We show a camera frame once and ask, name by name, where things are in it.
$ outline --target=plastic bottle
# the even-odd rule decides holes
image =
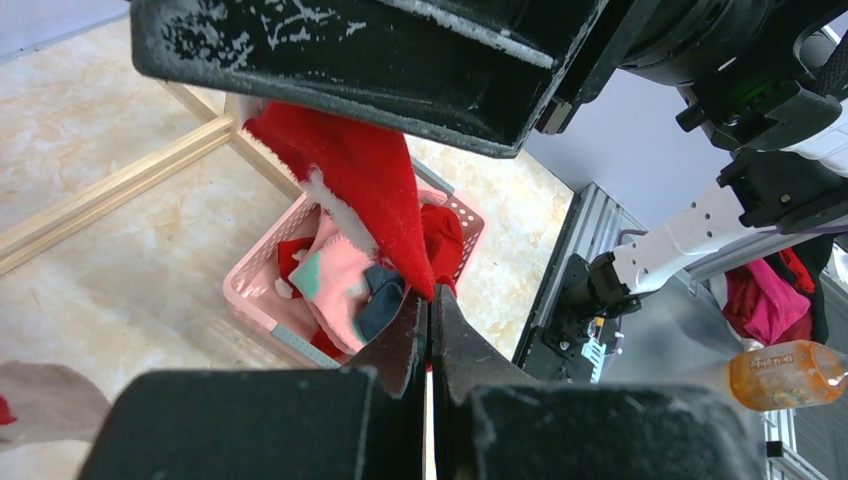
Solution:
[[[848,386],[848,355],[795,340],[741,353],[728,373],[733,396],[752,410],[825,405]]]

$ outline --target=orange juice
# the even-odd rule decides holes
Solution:
[[[848,357],[807,340],[745,352],[730,361],[730,389],[757,411],[831,403],[845,391]]]

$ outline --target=orange liquid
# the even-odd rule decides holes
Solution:
[[[730,389],[761,412],[831,403],[845,390],[844,357],[806,340],[745,352],[730,361]]]

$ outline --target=white wall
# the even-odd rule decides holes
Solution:
[[[832,27],[845,34],[848,16]],[[654,228],[685,208],[730,163],[700,129],[687,134],[677,126],[674,116],[684,107],[675,89],[616,72],[565,133],[534,133],[525,148],[572,189],[595,182]]]
[[[0,0],[0,58],[126,14],[122,0]]]

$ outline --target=laundry basket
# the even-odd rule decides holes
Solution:
[[[414,161],[414,165],[419,180],[448,196],[443,206],[456,213],[462,226],[462,261],[454,274],[457,289],[460,289],[462,273],[473,258],[486,222],[478,208],[463,199],[438,175],[418,161]],[[309,316],[308,311],[304,311],[305,304],[282,298],[274,288],[274,281],[280,276],[277,244],[283,240],[309,236],[312,233],[309,225],[312,221],[317,222],[319,213],[318,205],[306,194],[301,195],[227,274],[224,279],[224,297],[237,320],[261,335],[270,336],[272,343],[282,353],[307,367],[336,368],[340,365],[338,361],[309,343],[314,323],[304,320]]]

